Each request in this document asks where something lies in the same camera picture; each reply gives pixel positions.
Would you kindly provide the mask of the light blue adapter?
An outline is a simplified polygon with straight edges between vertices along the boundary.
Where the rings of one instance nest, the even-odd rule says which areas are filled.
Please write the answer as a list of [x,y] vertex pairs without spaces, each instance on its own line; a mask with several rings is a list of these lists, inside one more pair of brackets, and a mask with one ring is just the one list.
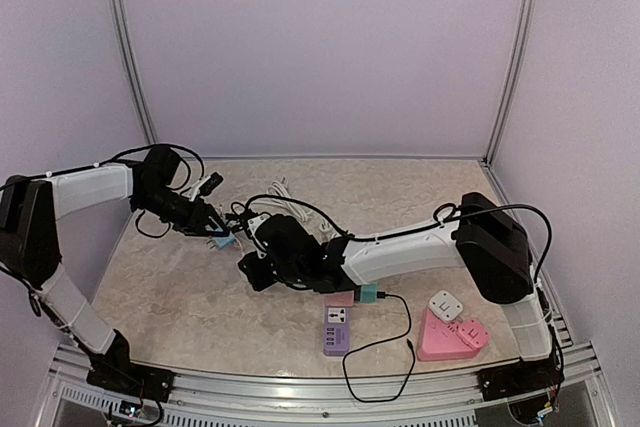
[[211,248],[218,250],[224,249],[229,245],[233,245],[236,242],[236,237],[233,234],[223,237],[210,237],[208,244]]

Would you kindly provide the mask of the purple power strip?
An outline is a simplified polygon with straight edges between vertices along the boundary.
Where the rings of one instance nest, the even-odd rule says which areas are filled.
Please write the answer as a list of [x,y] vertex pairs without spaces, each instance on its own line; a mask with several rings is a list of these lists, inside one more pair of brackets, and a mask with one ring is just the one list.
[[350,350],[350,312],[348,307],[326,307],[323,353],[343,357]]

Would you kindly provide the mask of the pink cube socket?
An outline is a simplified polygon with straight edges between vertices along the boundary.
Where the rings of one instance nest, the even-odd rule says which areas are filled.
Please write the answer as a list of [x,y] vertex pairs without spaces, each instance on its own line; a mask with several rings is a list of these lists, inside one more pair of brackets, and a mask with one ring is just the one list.
[[353,307],[355,304],[355,292],[345,291],[323,295],[325,307]]

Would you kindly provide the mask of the teal adapter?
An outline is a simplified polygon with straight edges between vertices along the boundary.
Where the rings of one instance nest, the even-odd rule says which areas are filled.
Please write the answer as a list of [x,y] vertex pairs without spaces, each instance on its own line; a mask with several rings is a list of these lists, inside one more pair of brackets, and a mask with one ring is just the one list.
[[384,299],[387,294],[378,288],[377,283],[370,283],[359,286],[354,291],[354,300],[356,303],[374,303],[377,300]]

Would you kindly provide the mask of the white plug adapter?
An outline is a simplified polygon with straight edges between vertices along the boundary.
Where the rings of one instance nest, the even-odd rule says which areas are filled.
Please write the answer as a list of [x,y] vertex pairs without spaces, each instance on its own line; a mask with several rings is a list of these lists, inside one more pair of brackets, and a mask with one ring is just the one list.
[[429,299],[428,308],[443,322],[456,320],[464,310],[463,303],[446,290],[434,294]]

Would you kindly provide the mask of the pink triangular power strip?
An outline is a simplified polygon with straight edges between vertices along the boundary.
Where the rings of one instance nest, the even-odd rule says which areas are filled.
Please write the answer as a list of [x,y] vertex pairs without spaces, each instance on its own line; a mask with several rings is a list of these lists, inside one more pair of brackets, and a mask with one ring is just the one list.
[[443,322],[430,309],[426,309],[421,322],[417,358],[421,362],[465,360],[481,351],[468,348],[458,337],[457,328],[462,321]]

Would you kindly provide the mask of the pink plug adapter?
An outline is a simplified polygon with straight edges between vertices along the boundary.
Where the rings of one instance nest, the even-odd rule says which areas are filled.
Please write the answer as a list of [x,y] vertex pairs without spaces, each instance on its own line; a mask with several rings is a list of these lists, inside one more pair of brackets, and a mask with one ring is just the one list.
[[473,351],[480,351],[491,340],[490,331],[477,319],[468,318],[457,328],[461,341]]

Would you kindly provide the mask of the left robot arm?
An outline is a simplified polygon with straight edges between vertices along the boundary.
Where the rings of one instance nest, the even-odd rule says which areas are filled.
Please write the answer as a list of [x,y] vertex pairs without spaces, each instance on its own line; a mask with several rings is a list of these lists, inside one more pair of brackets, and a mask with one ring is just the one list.
[[90,359],[92,370],[121,392],[140,371],[126,336],[93,306],[67,268],[74,228],[110,206],[151,214],[193,238],[226,237],[229,227],[208,196],[223,181],[193,150],[155,143],[105,160],[40,174],[9,177],[1,187],[1,270],[28,292],[37,315],[50,319]]

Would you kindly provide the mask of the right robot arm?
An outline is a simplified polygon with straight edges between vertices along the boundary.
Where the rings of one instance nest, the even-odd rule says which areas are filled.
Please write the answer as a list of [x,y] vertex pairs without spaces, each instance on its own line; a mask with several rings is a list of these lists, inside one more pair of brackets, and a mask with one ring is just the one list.
[[239,268],[256,291],[282,283],[319,294],[361,291],[416,271],[464,268],[480,295],[502,308],[521,358],[512,383],[531,391],[550,374],[554,343],[539,285],[543,260],[533,257],[526,230],[511,217],[515,208],[471,192],[458,205],[440,206],[426,223],[367,236],[337,228],[335,238],[320,242],[290,215],[245,207],[239,224],[256,249]]

